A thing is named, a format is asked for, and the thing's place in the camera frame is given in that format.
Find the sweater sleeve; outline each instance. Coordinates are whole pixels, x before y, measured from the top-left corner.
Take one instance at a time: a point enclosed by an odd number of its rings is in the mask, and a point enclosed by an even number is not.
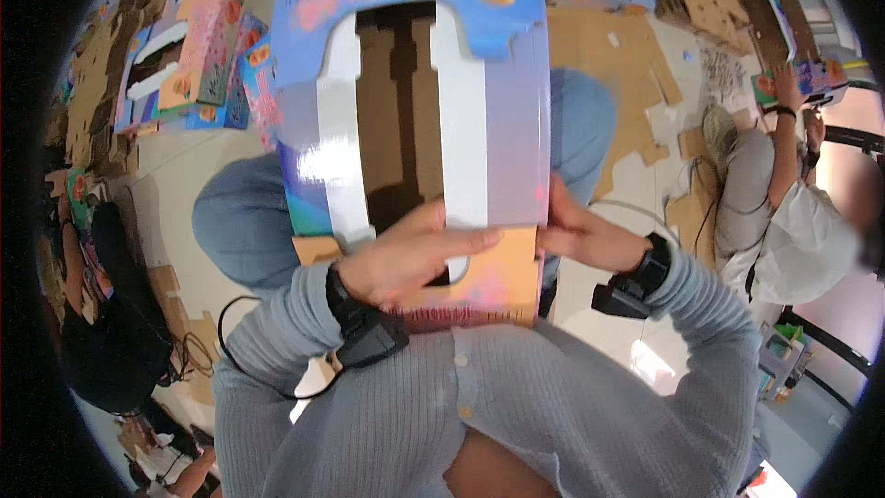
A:
[[[215,443],[222,492],[260,492],[275,452],[292,424],[291,394],[308,360],[342,344],[326,301],[328,262],[300,267],[292,283],[246,315],[227,338],[242,373],[223,357],[215,366]]]
[[[653,318],[670,314],[690,354],[689,372],[665,402],[717,474],[711,495],[734,496],[752,444],[759,331],[726,285],[679,250],[647,304]]]

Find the hand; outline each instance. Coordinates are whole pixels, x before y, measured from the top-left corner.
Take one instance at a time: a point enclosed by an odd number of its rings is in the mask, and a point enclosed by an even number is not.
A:
[[[797,112],[808,97],[799,93],[796,80],[796,69],[793,64],[786,63],[774,69],[774,87],[777,89],[777,100],[781,106]]]
[[[820,152],[820,143],[826,138],[826,126],[816,111],[812,116],[805,117],[805,135],[808,137],[808,149],[812,152]]]
[[[62,193],[59,197],[59,221],[64,223],[71,219],[71,201],[67,199],[67,193]]]
[[[439,277],[445,261],[477,255],[501,241],[501,232],[445,229],[442,201],[418,206],[356,254],[338,261],[338,275],[350,296],[390,309]]]
[[[553,174],[549,225],[538,231],[538,248],[605,271],[634,271],[651,242],[579,206]]]

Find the gray knit sweater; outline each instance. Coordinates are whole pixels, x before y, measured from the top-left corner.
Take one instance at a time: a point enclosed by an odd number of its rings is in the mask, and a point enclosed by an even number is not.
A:
[[[749,456],[760,339],[713,273],[673,251],[649,297],[688,343],[690,372],[659,397],[545,322],[413,335],[404,351],[343,374],[294,426],[291,392],[341,344],[328,264],[295,270],[227,341],[243,375],[216,366],[216,450],[226,498],[450,496],[443,473],[468,426],[563,496],[735,495]]]

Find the sneaker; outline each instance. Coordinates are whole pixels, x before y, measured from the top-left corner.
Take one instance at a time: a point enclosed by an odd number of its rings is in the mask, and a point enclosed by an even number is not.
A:
[[[735,119],[724,107],[712,105],[703,113],[701,134],[707,145],[707,152],[716,164],[716,172],[725,180],[728,167],[728,153],[731,152],[737,136]]]

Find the black wristband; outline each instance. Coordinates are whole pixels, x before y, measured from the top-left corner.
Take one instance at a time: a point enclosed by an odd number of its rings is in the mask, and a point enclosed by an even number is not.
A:
[[[781,106],[780,104],[774,107],[774,111],[777,112],[777,115],[780,116],[784,114],[786,116],[793,116],[793,121],[796,121],[796,112],[791,107]]]

